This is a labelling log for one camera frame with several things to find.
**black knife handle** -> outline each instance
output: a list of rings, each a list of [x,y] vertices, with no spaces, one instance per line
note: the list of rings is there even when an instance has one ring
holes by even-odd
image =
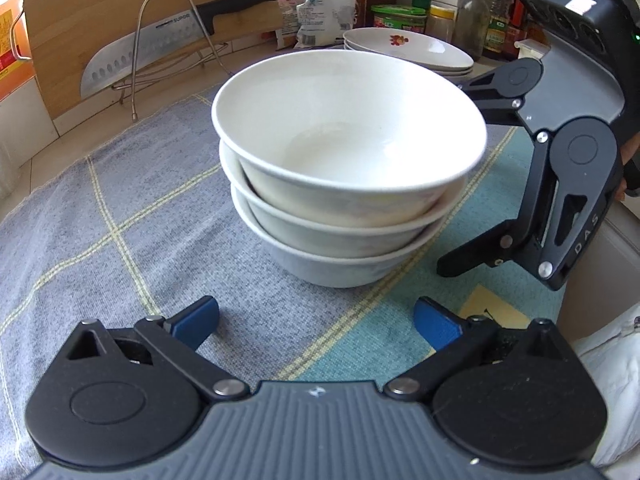
[[[204,27],[207,29],[207,33],[212,36],[215,30],[213,29],[213,17],[219,14],[229,14],[231,12],[240,12],[241,10],[249,9],[254,5],[261,4],[262,2],[274,2],[275,0],[211,0],[206,4],[199,4],[196,6]]]

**stacked plates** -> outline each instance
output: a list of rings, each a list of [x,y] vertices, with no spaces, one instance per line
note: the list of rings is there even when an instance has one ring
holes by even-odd
[[[211,114],[240,218],[277,264],[331,287],[372,283],[432,239],[486,144],[456,86],[370,52],[261,61]]]
[[[411,61],[456,83],[468,78],[474,66],[471,56],[449,43],[394,28],[348,30],[344,33],[344,49],[375,52]]]

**white sticker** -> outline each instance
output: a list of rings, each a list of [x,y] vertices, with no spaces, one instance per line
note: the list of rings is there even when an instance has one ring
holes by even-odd
[[[596,3],[597,2],[594,2],[593,0],[571,0],[564,7],[572,10],[576,14],[584,16],[584,13],[588,12],[588,10],[590,10]]]

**orange box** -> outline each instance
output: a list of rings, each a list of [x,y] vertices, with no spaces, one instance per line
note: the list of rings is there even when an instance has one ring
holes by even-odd
[[[31,61],[17,60],[11,52],[9,33],[19,13],[19,0],[8,0],[0,5],[0,100],[36,75]],[[31,56],[22,20],[15,25],[15,43],[20,54]]]

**finger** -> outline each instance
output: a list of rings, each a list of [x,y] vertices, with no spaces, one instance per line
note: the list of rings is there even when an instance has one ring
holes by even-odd
[[[620,148],[622,165],[624,166],[628,163],[638,150],[640,150],[640,132],[636,133],[624,144],[624,146],[622,146],[622,148]]]
[[[624,202],[625,191],[626,191],[626,180],[623,178],[622,182],[620,182],[620,186],[618,186],[618,190],[616,191],[616,200],[618,200],[619,202]]]

